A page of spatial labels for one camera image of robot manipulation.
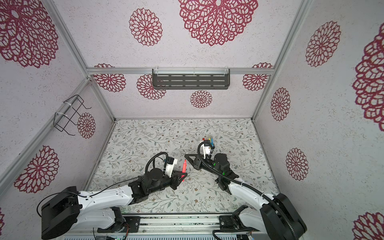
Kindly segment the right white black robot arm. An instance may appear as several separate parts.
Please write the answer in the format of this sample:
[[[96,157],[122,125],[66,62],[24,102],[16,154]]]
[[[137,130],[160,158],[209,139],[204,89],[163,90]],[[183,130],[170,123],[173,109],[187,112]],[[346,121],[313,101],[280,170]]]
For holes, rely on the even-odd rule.
[[[221,190],[247,203],[233,212],[235,226],[222,227],[222,231],[257,230],[271,240],[298,240],[308,230],[286,195],[265,194],[247,184],[231,169],[227,155],[186,154],[185,158],[194,169],[217,175]]]

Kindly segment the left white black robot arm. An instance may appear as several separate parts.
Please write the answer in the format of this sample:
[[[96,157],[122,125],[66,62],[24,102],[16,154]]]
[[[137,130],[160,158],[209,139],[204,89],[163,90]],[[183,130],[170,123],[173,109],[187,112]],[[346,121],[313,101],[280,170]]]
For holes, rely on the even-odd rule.
[[[49,195],[38,204],[41,211],[41,238],[55,239],[73,230],[97,229],[99,233],[121,231],[127,221],[120,207],[141,203],[149,195],[166,188],[176,190],[188,173],[172,171],[170,175],[152,169],[130,183],[116,183],[101,191],[78,191],[75,186]]]

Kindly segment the pink highlighter pen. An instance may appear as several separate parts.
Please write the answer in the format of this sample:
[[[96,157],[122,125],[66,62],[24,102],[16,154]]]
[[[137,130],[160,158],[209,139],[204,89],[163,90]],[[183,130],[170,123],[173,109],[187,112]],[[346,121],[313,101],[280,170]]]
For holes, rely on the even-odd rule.
[[[186,170],[187,170],[187,160],[185,160],[184,163],[183,163],[182,173],[185,174]]]

